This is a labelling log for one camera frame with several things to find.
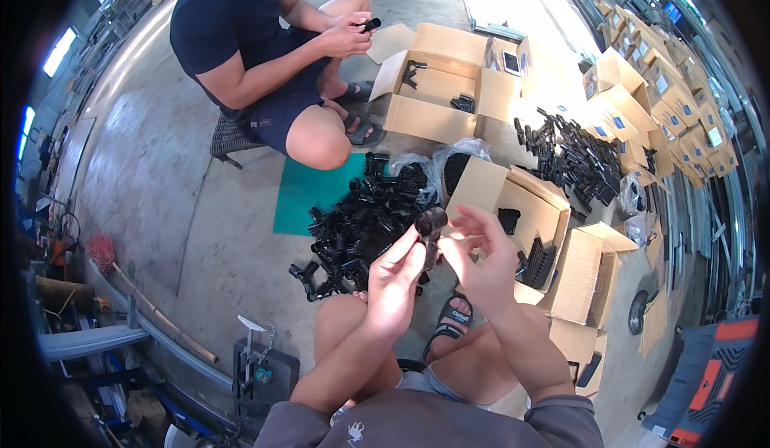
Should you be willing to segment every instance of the hand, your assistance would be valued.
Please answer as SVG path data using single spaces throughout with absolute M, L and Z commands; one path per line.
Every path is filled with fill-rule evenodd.
M 458 205 L 457 212 L 460 216 L 451 219 L 449 225 L 458 231 L 452 237 L 439 239 L 438 247 L 460 278 L 468 300 L 492 318 L 505 312 L 509 302 L 515 302 L 517 247 L 507 238 L 497 217 L 489 212 L 469 205 Z M 479 266 L 470 259 L 470 251 L 476 248 L 486 255 Z
M 364 32 L 363 26 L 343 25 L 333 27 L 313 39 L 319 42 L 324 57 L 348 58 L 363 55 L 372 46 L 371 32 Z
M 425 264 L 425 245 L 417 230 L 395 241 L 369 268 L 369 308 L 364 323 L 394 342 L 409 329 L 417 278 Z
M 352 12 L 351 14 L 342 14 L 339 17 L 332 18 L 329 22 L 329 28 L 348 27 L 351 25 L 365 24 L 374 16 L 371 12 Z

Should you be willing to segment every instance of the wicker chair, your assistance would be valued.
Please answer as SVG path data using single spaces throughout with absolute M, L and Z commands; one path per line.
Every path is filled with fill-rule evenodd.
M 225 116 L 222 112 L 219 113 L 217 128 L 214 129 L 214 136 L 209 146 L 209 152 L 211 152 L 212 157 L 232 164 L 238 169 L 243 169 L 241 164 L 238 164 L 227 154 L 265 146 L 266 144 L 263 143 L 251 142 L 241 133 L 233 119 Z

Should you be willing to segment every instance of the black sandal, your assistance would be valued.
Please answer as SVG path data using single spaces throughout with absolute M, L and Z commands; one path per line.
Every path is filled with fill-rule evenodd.
M 374 87 L 373 81 L 348 82 L 345 93 L 333 100 L 337 104 L 368 102 L 369 96 L 372 95 L 372 87 Z
M 450 302 L 452 299 L 460 298 L 463 301 L 465 301 L 468 305 L 468 309 L 470 309 L 470 315 L 464 315 L 461 312 L 457 312 L 455 308 L 453 308 L 450 305 Z M 433 336 L 430 337 L 428 340 L 428 344 L 425 345 L 425 349 L 423 350 L 423 359 L 428 356 L 428 353 L 430 353 L 430 344 L 433 342 L 434 339 L 437 337 L 450 337 L 452 339 L 459 339 L 462 337 L 465 333 L 462 332 L 460 329 L 458 329 L 454 324 L 449 324 L 448 322 L 441 322 L 441 319 L 449 318 L 454 320 L 455 322 L 458 322 L 459 324 L 466 326 L 467 328 L 470 328 L 470 324 L 474 320 L 474 307 L 473 305 L 468 302 L 468 299 L 465 297 L 465 294 L 459 293 L 455 291 L 452 296 L 447 299 L 447 301 L 444 303 L 444 307 L 441 308 L 441 313 L 438 315 L 438 324 L 436 325 L 436 330 L 433 333 Z
M 351 141 L 351 144 L 361 145 L 363 147 L 374 147 L 375 145 L 380 144 L 380 142 L 382 142 L 385 138 L 385 129 L 383 129 L 382 126 L 374 124 L 368 119 L 361 117 L 361 121 L 358 123 L 358 128 L 356 128 L 356 130 L 353 132 L 348 131 L 348 129 L 351 128 L 353 123 L 356 121 L 356 117 L 358 116 L 352 112 L 348 112 L 347 117 L 344 121 L 342 121 L 342 124 L 345 126 L 345 135 Z M 367 135 L 367 132 L 369 132 L 370 128 L 372 129 L 372 133 Z

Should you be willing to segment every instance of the man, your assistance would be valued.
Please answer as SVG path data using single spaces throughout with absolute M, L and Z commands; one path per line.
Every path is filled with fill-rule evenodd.
M 371 85 L 337 77 L 343 58 L 371 47 L 369 0 L 178 0 L 171 46 L 182 69 L 246 134 L 312 168 L 340 167 L 351 144 L 382 141 L 380 126 L 338 101 Z M 283 29 L 278 17 L 291 25 Z
M 425 350 L 430 365 L 402 375 L 391 350 L 409 327 L 425 261 L 412 227 L 371 265 L 368 305 L 352 295 L 322 304 L 316 366 L 290 401 L 273 406 L 256 448 L 603 445 L 593 404 L 575 395 L 542 311 L 513 297 L 516 246 L 492 214 L 457 212 L 457 231 L 438 244 L 467 298 L 455 294 L 444 307 Z M 475 248 L 486 254 L 480 266 Z M 487 322 L 468 329 L 474 307 Z M 519 383 L 532 402 L 524 421 L 486 411 Z

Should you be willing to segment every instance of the green cutting mat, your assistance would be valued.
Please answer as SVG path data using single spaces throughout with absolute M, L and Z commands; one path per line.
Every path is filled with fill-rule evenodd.
M 316 206 L 324 214 L 350 192 L 348 182 L 363 177 L 365 154 L 351 154 L 342 167 L 318 171 L 290 158 L 284 163 L 284 174 L 278 188 L 273 232 L 310 236 L 307 226 L 313 222 L 307 213 Z

